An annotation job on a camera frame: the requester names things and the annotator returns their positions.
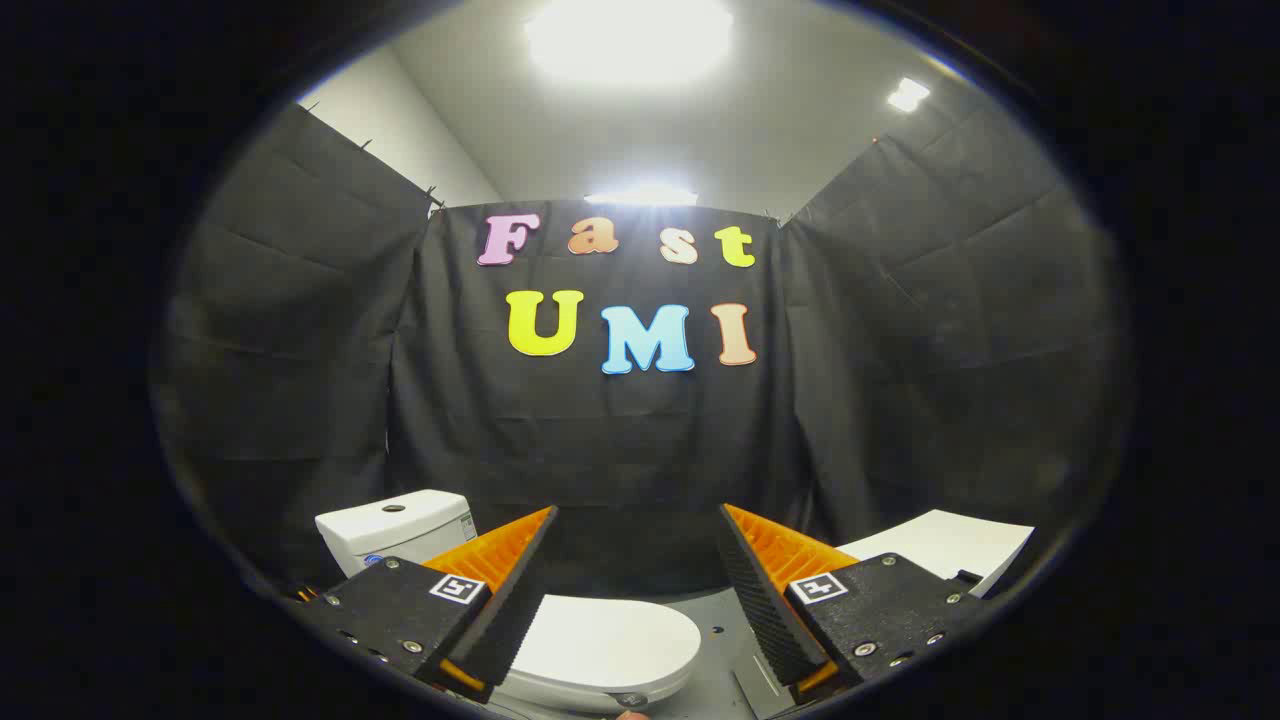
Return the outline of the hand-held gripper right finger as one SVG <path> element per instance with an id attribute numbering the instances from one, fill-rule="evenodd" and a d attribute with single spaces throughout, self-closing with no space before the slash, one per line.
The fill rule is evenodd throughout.
<path id="1" fill-rule="evenodd" d="M 731 503 L 717 547 L 783 691 L 819 700 L 892 675 L 965 634 L 983 600 L 901 553 L 855 559 Z"/>

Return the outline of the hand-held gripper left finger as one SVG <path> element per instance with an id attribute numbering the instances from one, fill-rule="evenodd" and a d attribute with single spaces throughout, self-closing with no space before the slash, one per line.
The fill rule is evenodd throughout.
<path id="1" fill-rule="evenodd" d="M 294 615 L 328 643 L 484 705 L 547 594 L 538 555 L 558 518 L 547 506 L 425 562 L 388 556 Z"/>

